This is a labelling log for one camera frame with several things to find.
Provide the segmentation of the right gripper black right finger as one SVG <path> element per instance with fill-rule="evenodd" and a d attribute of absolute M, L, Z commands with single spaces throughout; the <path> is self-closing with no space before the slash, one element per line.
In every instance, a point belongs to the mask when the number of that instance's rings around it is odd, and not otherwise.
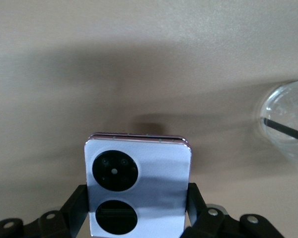
<path fill-rule="evenodd" d="M 282 233 L 265 217 L 244 214 L 239 220 L 232 218 L 221 206 L 207 205 L 196 183 L 189 183 L 186 211 L 191 226 L 185 238 L 283 238 Z"/>

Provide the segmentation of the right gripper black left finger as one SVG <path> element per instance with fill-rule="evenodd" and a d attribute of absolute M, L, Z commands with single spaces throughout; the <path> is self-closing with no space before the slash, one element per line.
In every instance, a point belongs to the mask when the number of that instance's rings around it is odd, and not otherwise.
<path fill-rule="evenodd" d="M 60 210 L 51 210 L 29 224 L 19 218 L 0 221 L 0 238 L 75 238 L 89 212 L 87 185 L 79 185 Z"/>

